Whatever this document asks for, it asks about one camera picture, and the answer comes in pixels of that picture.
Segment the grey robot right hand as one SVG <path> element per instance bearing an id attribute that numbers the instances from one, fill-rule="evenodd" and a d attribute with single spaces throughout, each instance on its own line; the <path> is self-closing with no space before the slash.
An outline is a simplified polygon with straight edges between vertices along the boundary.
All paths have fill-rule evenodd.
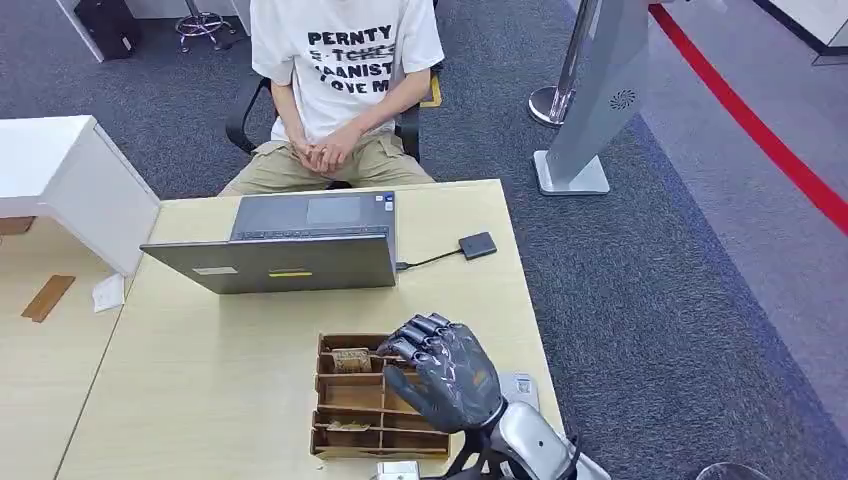
<path id="1" fill-rule="evenodd" d="M 496 368 L 472 330 L 439 313 L 414 315 L 377 354 L 398 356 L 414 368 L 416 383 L 398 367 L 385 366 L 386 383 L 438 431 L 483 428 L 505 405 Z"/>

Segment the person's right hand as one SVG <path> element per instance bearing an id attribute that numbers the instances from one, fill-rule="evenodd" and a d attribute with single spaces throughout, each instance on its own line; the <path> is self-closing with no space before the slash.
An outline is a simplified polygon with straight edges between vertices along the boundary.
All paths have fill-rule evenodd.
<path id="1" fill-rule="evenodd" d="M 291 137 L 290 143 L 296 159 L 308 170 L 315 173 L 329 173 L 332 167 L 332 154 L 326 145 L 310 144 L 305 138 Z"/>

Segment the person's left hand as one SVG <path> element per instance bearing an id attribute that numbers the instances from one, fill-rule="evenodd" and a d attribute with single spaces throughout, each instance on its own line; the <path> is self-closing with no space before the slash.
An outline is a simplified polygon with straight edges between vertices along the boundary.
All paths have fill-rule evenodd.
<path id="1" fill-rule="evenodd" d="M 331 173 L 342 168 L 361 136 L 357 126 L 345 125 L 317 143 L 312 150 L 316 170 Z"/>

